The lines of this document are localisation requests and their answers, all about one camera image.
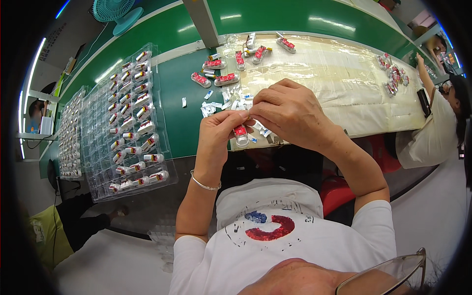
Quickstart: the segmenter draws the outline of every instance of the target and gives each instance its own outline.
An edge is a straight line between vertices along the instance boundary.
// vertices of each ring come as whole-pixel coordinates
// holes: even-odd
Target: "white t-shirt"
[[[396,134],[396,155],[405,169],[438,165],[457,149],[457,119],[449,102],[438,89],[434,92],[431,115],[420,130]]]
[[[241,199],[252,201],[240,204]],[[220,229],[208,244],[194,236],[175,242],[170,294],[237,294],[289,258],[359,272],[396,257],[387,201],[363,206],[351,227],[322,219],[320,205],[315,190],[285,179],[258,179],[225,190],[217,202]],[[234,212],[239,214],[228,222]]]

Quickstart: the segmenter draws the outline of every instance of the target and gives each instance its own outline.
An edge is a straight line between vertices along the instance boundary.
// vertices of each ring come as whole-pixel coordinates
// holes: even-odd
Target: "red stool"
[[[323,203],[323,216],[327,216],[336,208],[346,204],[355,198],[347,182],[336,176],[331,170],[324,170],[323,175],[328,175],[328,179],[321,185],[321,202]]]
[[[380,166],[382,173],[390,173],[401,168],[401,164],[394,159],[385,148],[383,134],[368,136],[367,139],[372,145],[372,157]]]

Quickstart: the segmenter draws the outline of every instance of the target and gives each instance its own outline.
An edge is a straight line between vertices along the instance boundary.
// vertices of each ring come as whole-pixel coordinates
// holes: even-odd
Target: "teal fan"
[[[93,16],[100,22],[117,23],[113,29],[114,36],[120,36],[131,28],[132,25],[141,17],[144,9],[135,8],[127,13],[135,0],[95,0],[93,2]]]

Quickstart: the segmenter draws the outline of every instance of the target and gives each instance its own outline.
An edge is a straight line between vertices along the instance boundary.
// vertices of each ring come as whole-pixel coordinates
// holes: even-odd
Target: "black phone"
[[[430,109],[430,103],[428,101],[428,98],[426,97],[426,93],[424,92],[424,89],[420,89],[418,92],[418,98],[420,99],[421,103],[421,108],[423,109],[424,117],[427,118],[429,115],[431,115],[431,109]]]

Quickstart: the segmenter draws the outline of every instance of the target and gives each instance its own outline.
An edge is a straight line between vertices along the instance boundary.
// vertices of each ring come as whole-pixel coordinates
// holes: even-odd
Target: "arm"
[[[42,109],[42,116],[46,116],[46,112],[48,111],[48,101],[44,102],[44,109]]]
[[[374,200],[390,200],[387,183],[375,160],[326,117],[314,93],[284,79],[261,90],[249,111],[278,136],[319,152],[336,163],[357,196],[354,212]]]
[[[430,78],[430,75],[426,71],[426,68],[424,67],[424,59],[421,57],[419,53],[416,53],[416,60],[418,61],[418,72],[420,72],[420,79],[421,82],[423,82],[424,87],[426,88],[426,91],[428,92],[428,95],[430,96],[430,105],[433,104],[433,93],[436,90],[436,87],[434,87],[434,83]]]
[[[254,125],[253,120],[246,121],[248,118],[247,111],[227,110],[202,120],[194,169],[194,177],[202,185],[218,187],[223,165],[228,159],[228,139],[234,137],[232,131],[238,125]],[[208,242],[216,193],[190,179],[177,211],[176,240],[190,235]]]
[[[430,52],[431,56],[434,58],[434,61],[436,62],[438,67],[442,67],[441,66],[441,61],[438,59],[437,55],[434,53],[434,50],[433,49],[428,49],[428,51]]]

